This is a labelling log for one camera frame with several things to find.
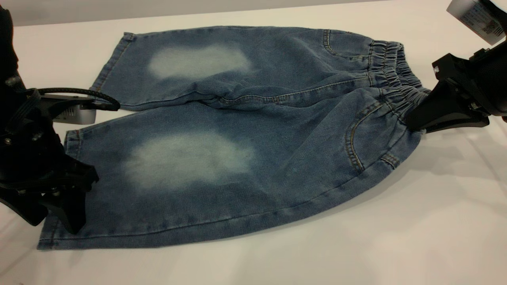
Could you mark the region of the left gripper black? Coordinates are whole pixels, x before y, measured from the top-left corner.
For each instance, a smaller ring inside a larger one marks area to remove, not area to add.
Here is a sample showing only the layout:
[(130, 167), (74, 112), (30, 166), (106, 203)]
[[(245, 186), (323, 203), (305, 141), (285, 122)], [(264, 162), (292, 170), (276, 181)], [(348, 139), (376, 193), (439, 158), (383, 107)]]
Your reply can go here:
[(98, 109), (94, 99), (67, 96), (68, 90), (11, 92), (1, 103), (1, 188), (47, 193), (42, 198), (2, 195), (0, 201), (31, 226), (56, 215), (70, 234), (86, 223), (85, 192), (98, 182), (94, 166), (65, 153), (53, 121), (65, 112)]

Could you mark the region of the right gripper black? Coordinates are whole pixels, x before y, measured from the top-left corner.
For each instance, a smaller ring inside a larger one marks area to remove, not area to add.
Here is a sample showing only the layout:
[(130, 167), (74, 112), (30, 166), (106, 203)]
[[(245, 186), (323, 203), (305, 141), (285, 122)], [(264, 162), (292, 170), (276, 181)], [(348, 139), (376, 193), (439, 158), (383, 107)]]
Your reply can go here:
[(439, 81), (406, 116), (411, 131), (426, 133), (462, 127), (486, 127), (488, 116), (476, 116), (467, 99), (490, 115), (505, 116), (507, 108), (507, 42), (480, 49), (469, 59), (450, 53), (432, 63)]

